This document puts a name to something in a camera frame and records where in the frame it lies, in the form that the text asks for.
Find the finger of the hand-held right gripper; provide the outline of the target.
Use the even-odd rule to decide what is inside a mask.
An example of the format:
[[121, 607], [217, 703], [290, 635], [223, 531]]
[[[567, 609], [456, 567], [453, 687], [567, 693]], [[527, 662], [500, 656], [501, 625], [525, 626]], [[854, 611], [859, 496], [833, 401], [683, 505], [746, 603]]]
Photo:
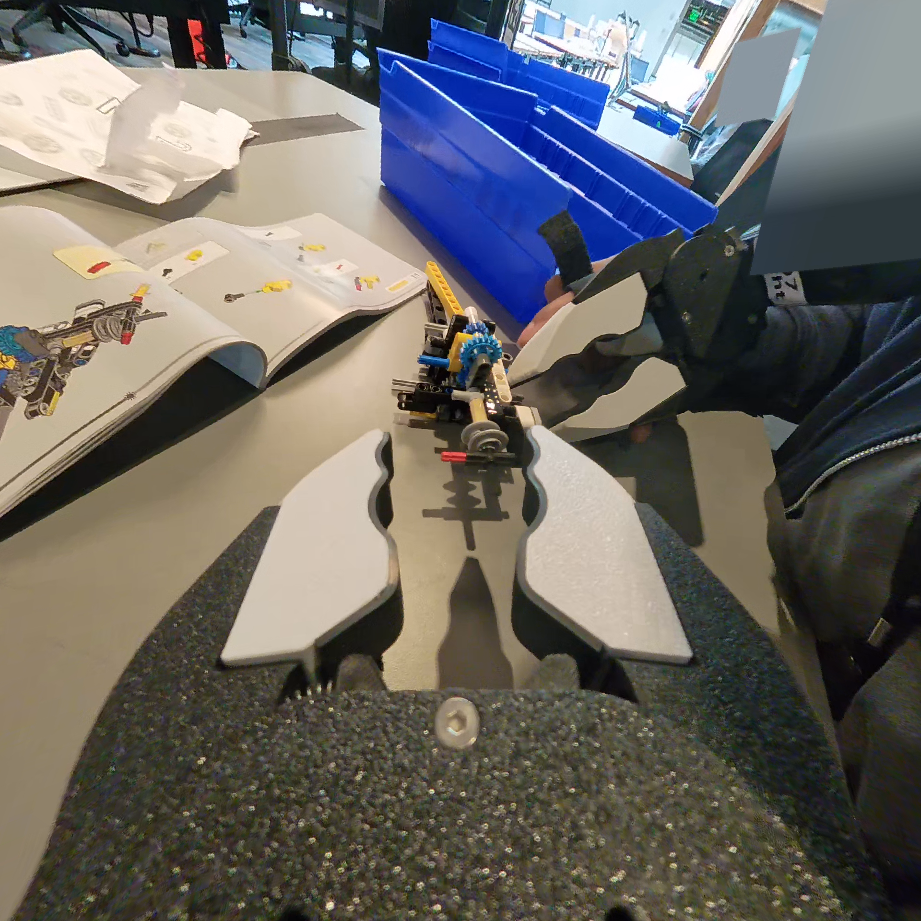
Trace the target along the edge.
[[583, 302], [570, 301], [528, 340], [508, 368], [509, 383], [524, 383], [556, 362], [601, 341], [602, 355], [628, 357], [654, 352], [654, 322], [644, 319], [648, 292], [631, 275]]
[[587, 409], [552, 425], [550, 431], [569, 443], [625, 431], [685, 387], [677, 366], [650, 356], [630, 373], [626, 383], [593, 399]]

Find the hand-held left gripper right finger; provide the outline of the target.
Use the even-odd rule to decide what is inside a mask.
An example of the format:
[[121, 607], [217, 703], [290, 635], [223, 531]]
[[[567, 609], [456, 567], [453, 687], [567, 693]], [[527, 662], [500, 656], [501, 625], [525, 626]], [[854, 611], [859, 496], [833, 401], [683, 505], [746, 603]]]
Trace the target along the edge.
[[537, 511], [517, 558], [525, 597], [594, 651], [689, 663], [692, 648], [628, 491], [548, 428], [534, 425], [526, 439]]

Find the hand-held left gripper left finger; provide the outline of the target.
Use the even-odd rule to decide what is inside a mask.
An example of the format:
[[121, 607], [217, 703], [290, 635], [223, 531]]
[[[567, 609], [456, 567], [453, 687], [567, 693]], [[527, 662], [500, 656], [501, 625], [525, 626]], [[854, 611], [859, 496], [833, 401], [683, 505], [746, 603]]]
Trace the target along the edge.
[[396, 544], [377, 500], [388, 484], [390, 434], [368, 431], [283, 499], [221, 652], [227, 667], [299, 662], [388, 602]]

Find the lego model assembly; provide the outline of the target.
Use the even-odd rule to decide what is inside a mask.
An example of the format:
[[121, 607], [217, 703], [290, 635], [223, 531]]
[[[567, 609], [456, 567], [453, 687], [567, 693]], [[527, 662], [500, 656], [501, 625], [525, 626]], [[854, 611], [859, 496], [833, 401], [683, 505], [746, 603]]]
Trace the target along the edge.
[[464, 307], [442, 270], [425, 265], [426, 321], [414, 378], [394, 378], [397, 409], [423, 423], [455, 425], [460, 445], [441, 452], [453, 466], [523, 467], [525, 432], [540, 424], [535, 409], [512, 393], [512, 361], [496, 324]]

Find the person's right forearm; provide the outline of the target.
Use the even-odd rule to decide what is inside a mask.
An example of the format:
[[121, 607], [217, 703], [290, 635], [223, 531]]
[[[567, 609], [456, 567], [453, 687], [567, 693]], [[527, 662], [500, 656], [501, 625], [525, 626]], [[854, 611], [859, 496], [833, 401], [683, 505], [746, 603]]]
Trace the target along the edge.
[[736, 366], [736, 408], [805, 426], [807, 445], [881, 411], [919, 421], [919, 296], [865, 306], [771, 306]]

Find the lego instruction booklet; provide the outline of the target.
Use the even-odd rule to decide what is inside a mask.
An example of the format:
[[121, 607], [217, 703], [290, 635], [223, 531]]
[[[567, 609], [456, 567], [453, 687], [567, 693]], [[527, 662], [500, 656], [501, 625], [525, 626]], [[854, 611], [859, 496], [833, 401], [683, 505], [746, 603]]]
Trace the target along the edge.
[[1, 510], [124, 428], [200, 360], [264, 390], [305, 347], [425, 290], [425, 272], [321, 213], [195, 216], [109, 247], [2, 208]]

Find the person's right hand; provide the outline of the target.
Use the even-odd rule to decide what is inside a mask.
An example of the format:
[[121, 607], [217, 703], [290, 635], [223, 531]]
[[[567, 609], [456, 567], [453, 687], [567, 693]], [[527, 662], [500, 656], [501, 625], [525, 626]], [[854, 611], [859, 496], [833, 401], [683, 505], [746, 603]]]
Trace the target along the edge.
[[563, 307], [571, 303], [574, 294], [566, 288], [561, 276], [557, 273], [545, 285], [544, 296], [546, 300], [545, 306], [538, 311], [531, 322], [523, 329], [519, 339], [517, 339], [519, 348], [523, 348], [539, 330], [546, 326], [551, 318], [556, 316]]

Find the large blue plastic bin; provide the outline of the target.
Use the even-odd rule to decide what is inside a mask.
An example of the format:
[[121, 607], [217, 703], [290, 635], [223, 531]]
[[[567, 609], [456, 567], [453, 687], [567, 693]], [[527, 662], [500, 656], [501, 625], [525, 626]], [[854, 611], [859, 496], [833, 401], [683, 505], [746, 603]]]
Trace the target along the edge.
[[544, 306], [540, 224], [568, 210], [593, 260], [717, 207], [535, 94], [378, 52], [381, 178], [516, 320]]

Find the person's torso in jacket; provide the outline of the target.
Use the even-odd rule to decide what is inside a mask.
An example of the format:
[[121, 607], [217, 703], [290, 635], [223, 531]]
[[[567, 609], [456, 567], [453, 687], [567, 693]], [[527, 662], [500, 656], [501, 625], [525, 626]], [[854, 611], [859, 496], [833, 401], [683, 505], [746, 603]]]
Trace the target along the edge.
[[869, 454], [830, 475], [793, 518], [769, 518], [768, 544], [791, 613], [830, 652], [823, 680], [858, 823], [895, 915], [919, 919], [919, 627], [881, 668], [859, 678], [853, 697], [843, 653], [865, 642], [900, 586], [904, 564], [919, 579], [919, 442]]

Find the clear plastic bag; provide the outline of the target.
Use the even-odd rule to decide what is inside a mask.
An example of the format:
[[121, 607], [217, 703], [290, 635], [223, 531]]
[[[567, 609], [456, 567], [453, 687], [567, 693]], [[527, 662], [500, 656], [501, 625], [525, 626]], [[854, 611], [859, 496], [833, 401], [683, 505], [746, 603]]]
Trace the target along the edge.
[[111, 116], [103, 171], [127, 176], [141, 166], [155, 120], [176, 113], [182, 88], [178, 70], [163, 67], [121, 101]]

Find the white printed parts bag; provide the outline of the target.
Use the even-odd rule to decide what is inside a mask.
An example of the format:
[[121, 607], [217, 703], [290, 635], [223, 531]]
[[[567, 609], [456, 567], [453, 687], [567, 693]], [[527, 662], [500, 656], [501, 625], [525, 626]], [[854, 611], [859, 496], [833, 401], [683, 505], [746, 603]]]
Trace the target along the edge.
[[140, 83], [127, 68], [80, 50], [8, 63], [1, 71], [1, 142], [44, 167], [90, 179], [141, 201], [161, 204], [237, 166], [255, 133], [226, 109], [211, 112], [181, 100], [154, 122], [131, 175], [103, 171], [111, 116]]

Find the black office chair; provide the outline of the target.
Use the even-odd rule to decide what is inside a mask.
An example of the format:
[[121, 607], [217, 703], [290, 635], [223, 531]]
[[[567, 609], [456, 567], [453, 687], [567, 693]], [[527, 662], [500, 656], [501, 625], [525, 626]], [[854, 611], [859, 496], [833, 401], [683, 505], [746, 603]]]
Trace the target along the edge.
[[61, 34], [63, 34], [66, 27], [73, 29], [98, 52], [102, 52], [101, 45], [98, 44], [96, 39], [90, 36], [88, 29], [113, 40], [116, 54], [123, 59], [132, 56], [147, 60], [159, 59], [161, 57], [160, 52], [155, 48], [145, 47], [142, 42], [144, 38], [153, 37], [153, 17], [147, 17], [148, 31], [142, 32], [135, 21], [133, 13], [119, 11], [118, 16], [120, 16], [131, 28], [131, 36], [129, 38], [123, 37], [120, 33], [109, 28], [109, 26], [104, 25], [97, 17], [87, 15], [82, 8], [62, 2], [52, 2], [49, 7], [49, 17], [51, 18], [54, 29]]

